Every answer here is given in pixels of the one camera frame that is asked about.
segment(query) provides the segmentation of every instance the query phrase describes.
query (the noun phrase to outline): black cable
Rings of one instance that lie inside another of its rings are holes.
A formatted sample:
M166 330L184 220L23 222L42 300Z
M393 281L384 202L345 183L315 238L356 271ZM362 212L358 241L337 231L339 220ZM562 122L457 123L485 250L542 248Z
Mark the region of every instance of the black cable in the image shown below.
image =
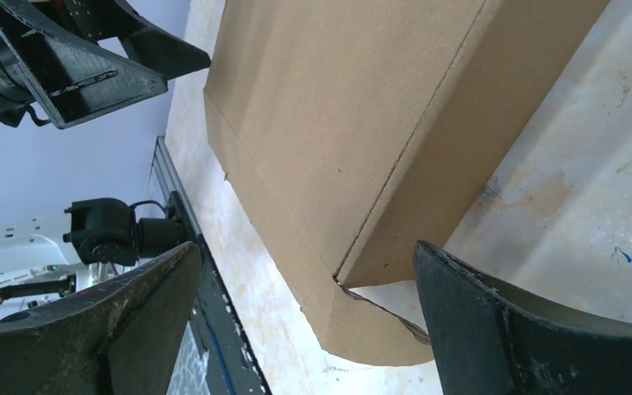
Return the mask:
M139 206L144 206L145 204L153 204L155 206L158 206L164 212L164 214L168 214L168 210L166 209L166 207L164 207L164 205L157 202L156 200L142 200L141 202L136 202L134 204L129 205L129 208L134 210Z

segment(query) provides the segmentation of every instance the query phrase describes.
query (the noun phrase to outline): white wall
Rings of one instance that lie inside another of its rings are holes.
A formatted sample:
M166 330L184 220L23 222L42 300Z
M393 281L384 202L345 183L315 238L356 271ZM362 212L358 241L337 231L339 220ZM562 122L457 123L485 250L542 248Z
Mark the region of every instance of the white wall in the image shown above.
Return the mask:
M182 37L189 0L128 0L149 21ZM87 198L142 200L171 92L74 128L0 124L0 225L63 210Z

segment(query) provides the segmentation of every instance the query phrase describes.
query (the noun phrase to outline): table surface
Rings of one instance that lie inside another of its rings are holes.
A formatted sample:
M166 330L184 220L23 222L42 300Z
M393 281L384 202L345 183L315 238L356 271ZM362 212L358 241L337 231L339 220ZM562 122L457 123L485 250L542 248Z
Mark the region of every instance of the table surface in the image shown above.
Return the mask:
M212 53L223 8L193 0L186 39ZM434 361L373 367L320 348L207 145L206 79L178 79L165 142L272 391L441 393ZM539 295L632 322L631 1L612 0L446 249ZM422 320L410 281L358 292Z

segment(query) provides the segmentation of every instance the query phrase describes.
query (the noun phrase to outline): cardboard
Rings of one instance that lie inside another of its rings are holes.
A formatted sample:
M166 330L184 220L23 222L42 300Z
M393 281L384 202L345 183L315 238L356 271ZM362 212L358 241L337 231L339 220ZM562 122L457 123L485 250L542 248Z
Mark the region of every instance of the cardboard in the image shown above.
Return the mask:
M444 244L607 3L227 2L210 144L326 351L432 358L347 289Z

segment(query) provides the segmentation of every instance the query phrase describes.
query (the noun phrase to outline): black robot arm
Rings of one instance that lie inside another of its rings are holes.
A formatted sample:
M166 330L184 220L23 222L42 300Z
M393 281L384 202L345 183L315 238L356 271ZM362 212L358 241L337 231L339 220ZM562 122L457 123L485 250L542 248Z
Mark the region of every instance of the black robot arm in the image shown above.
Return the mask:
M127 58L101 48L118 38ZM125 0L0 0L0 122L64 129L165 93L209 55ZM38 102L49 119L32 109Z

